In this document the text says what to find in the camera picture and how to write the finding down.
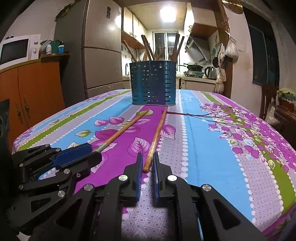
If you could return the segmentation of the wooden chopstick brown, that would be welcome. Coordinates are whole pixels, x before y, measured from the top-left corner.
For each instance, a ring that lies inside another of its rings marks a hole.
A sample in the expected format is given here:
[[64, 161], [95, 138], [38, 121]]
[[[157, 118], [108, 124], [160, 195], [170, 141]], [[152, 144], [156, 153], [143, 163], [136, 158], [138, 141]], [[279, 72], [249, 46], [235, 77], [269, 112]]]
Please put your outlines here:
[[177, 53], [177, 49], [178, 49], [179, 38], [180, 38], [180, 35], [179, 35], [179, 34], [176, 34], [176, 36], [175, 36], [174, 48], [173, 48], [173, 55], [172, 55], [172, 57], [171, 57], [171, 60], [172, 60], [172, 61], [175, 61], [175, 55], [176, 55], [176, 53]]
[[159, 124], [157, 126], [157, 129], [155, 131], [154, 138], [153, 138], [152, 144], [149, 149], [149, 153], [147, 155], [144, 167], [142, 169], [142, 171], [144, 173], [147, 173], [152, 165], [153, 154], [154, 154], [156, 146], [157, 146], [157, 141], [159, 139], [159, 134], [161, 132], [161, 129], [162, 129], [165, 117], [166, 117], [167, 109], [168, 109], [168, 107], [165, 107], [165, 109], [162, 113], [161, 119], [159, 120]]

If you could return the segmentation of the wooden chopstick patterned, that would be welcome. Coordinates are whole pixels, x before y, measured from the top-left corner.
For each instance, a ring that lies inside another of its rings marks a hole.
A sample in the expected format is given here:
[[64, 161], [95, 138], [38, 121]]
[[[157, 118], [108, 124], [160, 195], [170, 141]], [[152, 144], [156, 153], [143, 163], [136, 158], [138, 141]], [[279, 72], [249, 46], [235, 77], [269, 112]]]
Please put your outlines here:
[[162, 56], [164, 50], [165, 50], [165, 47], [163, 47], [163, 48], [160, 50], [159, 54], [158, 54], [157, 57], [156, 57], [156, 60], [159, 60], [159, 59], [161, 58], [161, 56]]
[[98, 153], [101, 153], [105, 148], [107, 148], [115, 139], [117, 139], [122, 133], [124, 133], [127, 129], [129, 129], [132, 125], [134, 125], [140, 118], [145, 116], [150, 109], [147, 109], [145, 111], [142, 111], [136, 118], [134, 118], [130, 123], [122, 127], [120, 130], [115, 132], [114, 135], [112, 135], [110, 138], [105, 140], [95, 151]]

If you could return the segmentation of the light wooden chopstick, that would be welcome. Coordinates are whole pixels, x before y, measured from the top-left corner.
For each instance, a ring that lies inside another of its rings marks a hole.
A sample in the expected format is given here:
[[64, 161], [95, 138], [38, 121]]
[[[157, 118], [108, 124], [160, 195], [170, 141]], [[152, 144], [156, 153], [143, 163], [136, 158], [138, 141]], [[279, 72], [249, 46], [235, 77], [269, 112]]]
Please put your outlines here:
[[142, 59], [143, 61], [147, 61], [147, 58], [148, 58], [147, 54], [148, 54], [148, 51], [145, 50], [145, 53], [144, 53], [144, 56], [143, 56], [143, 59]]
[[182, 47], [182, 44], [183, 44], [183, 42], [184, 42], [184, 36], [182, 36], [182, 39], [181, 39], [181, 41], [180, 41], [180, 44], [179, 44], [179, 47], [178, 47], [178, 50], [177, 50], [177, 53], [176, 53], [176, 57], [175, 57], [175, 61], [177, 61], [177, 59], [178, 59], [178, 56], [179, 56], [179, 53], [180, 53], [180, 50], [181, 50], [181, 47]]

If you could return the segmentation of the dark wooden chopstick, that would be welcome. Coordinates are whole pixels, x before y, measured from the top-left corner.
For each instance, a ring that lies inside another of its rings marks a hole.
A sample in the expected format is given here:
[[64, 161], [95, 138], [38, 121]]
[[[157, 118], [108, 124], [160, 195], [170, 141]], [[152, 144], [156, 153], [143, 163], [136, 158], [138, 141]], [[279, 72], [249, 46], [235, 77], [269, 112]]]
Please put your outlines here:
[[154, 54], [152, 52], [151, 46], [150, 46], [150, 44], [149, 44], [149, 42], [148, 42], [145, 35], [144, 35], [144, 40], [145, 40], [145, 45], [147, 46], [147, 49], [149, 51], [149, 60], [151, 60], [151, 61], [155, 60], [155, 56], [154, 56]]

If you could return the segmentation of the kitchen window with bars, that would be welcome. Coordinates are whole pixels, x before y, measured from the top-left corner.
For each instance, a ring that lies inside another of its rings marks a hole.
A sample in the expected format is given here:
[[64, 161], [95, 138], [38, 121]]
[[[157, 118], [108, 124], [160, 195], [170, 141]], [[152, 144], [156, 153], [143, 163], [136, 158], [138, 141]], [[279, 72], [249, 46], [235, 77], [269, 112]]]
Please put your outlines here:
[[154, 41], [154, 54], [157, 57], [160, 50], [165, 47], [165, 50], [159, 60], [170, 60], [173, 55], [175, 36], [178, 31], [156, 31], [152, 33]]

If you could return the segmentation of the blue perforated utensil holder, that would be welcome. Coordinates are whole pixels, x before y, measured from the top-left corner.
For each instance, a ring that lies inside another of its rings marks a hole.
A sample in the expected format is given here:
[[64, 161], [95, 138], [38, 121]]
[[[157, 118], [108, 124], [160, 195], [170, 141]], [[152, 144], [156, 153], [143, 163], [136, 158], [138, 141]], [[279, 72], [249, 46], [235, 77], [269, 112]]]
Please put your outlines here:
[[168, 60], [130, 63], [133, 105], [176, 104], [176, 63]]

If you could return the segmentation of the colourful floral tablecloth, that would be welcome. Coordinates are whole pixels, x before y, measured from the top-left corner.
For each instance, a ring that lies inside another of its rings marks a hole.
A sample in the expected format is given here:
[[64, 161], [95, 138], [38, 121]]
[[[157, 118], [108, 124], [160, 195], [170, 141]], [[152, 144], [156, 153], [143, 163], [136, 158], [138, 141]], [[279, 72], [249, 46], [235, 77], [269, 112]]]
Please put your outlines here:
[[96, 150], [142, 117], [102, 152], [102, 163], [77, 183], [101, 186], [147, 156], [160, 120], [161, 163], [189, 184], [209, 184], [274, 240], [295, 213], [295, 150], [274, 128], [220, 94], [178, 90], [174, 106], [137, 106], [129, 90], [114, 90], [66, 108], [22, 133], [13, 151], [50, 144]]

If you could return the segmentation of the green cup on cabinet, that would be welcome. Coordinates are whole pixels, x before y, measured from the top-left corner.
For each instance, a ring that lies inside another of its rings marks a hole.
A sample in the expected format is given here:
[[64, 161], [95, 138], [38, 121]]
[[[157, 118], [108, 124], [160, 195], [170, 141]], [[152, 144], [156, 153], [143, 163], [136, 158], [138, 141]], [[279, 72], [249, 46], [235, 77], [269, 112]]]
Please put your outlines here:
[[52, 41], [50, 43], [51, 48], [52, 48], [52, 54], [57, 54], [58, 53], [58, 47], [61, 44], [60, 41]]

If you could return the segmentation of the stainless electric kettle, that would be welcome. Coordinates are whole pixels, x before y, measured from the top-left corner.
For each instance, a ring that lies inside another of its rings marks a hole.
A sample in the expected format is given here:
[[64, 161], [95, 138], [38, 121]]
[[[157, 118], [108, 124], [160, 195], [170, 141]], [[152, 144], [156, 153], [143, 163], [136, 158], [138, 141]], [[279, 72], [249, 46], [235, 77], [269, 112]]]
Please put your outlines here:
[[216, 80], [217, 79], [217, 72], [215, 67], [208, 66], [204, 70], [204, 74], [207, 79]]

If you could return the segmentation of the white microwave oven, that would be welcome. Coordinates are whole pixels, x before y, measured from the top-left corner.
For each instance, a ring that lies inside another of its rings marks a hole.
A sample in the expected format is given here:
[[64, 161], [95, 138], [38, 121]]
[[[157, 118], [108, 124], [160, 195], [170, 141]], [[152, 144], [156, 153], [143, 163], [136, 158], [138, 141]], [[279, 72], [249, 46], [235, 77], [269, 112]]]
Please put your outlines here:
[[1, 70], [39, 59], [41, 35], [25, 35], [1, 41]]

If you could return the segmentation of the silver three-door refrigerator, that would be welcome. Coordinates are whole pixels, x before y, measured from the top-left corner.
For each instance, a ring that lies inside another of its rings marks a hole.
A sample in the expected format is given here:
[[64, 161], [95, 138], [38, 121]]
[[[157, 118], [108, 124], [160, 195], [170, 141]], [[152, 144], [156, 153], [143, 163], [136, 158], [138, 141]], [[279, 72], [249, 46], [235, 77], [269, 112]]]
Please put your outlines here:
[[75, 1], [56, 19], [55, 40], [69, 53], [61, 80], [66, 106], [122, 89], [121, 7]]

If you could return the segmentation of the steel range hood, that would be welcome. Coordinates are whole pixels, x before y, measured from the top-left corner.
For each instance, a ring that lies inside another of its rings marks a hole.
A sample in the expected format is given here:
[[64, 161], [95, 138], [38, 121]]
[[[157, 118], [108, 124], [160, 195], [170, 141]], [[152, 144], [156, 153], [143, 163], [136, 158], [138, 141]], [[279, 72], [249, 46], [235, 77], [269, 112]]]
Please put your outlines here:
[[211, 59], [207, 40], [189, 36], [186, 49], [196, 63], [209, 62]]

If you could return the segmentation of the dark wooden chair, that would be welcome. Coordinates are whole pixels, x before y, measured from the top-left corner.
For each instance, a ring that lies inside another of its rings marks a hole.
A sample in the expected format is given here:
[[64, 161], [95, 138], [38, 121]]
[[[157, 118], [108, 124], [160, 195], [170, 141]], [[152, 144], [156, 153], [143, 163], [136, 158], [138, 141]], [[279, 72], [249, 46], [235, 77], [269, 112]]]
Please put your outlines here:
[[276, 100], [278, 89], [276, 86], [269, 84], [262, 85], [261, 87], [261, 106], [259, 117], [265, 120], [269, 105]]

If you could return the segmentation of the white hanging plastic bag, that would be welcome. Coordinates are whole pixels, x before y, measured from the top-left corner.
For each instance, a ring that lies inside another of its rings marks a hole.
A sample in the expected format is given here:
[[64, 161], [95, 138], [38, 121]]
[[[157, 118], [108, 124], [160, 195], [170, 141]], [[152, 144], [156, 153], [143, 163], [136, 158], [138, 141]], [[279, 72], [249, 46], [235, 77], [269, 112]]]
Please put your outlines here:
[[236, 41], [233, 38], [230, 38], [227, 43], [225, 55], [228, 56], [229, 58], [233, 58], [233, 59], [237, 59], [239, 57], [239, 52], [238, 52], [238, 48], [236, 46]]

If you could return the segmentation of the upper wall cabinets left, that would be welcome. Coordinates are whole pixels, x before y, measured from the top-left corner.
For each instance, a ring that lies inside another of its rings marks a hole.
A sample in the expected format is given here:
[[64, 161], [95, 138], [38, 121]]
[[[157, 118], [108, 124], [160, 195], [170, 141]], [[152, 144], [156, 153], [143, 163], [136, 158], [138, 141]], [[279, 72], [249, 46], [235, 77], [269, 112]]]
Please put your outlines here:
[[132, 49], [144, 49], [141, 35], [147, 36], [147, 30], [137, 17], [128, 9], [123, 8], [121, 40], [126, 41]]

